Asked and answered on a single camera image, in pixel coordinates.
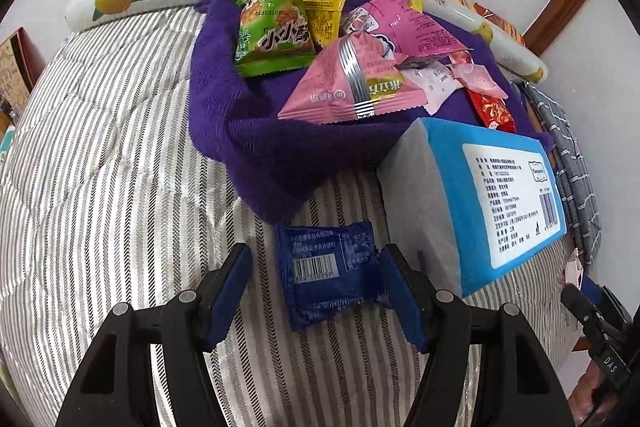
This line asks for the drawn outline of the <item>person's right hand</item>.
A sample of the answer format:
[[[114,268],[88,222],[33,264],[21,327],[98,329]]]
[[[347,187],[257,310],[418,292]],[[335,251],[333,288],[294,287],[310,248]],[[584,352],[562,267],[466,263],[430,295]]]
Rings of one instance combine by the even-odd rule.
[[[603,380],[604,376],[599,367],[591,361],[567,400],[576,426],[583,423],[589,426],[603,426],[608,413],[614,409],[617,403],[615,395],[609,395],[597,409],[594,408],[592,395]]]

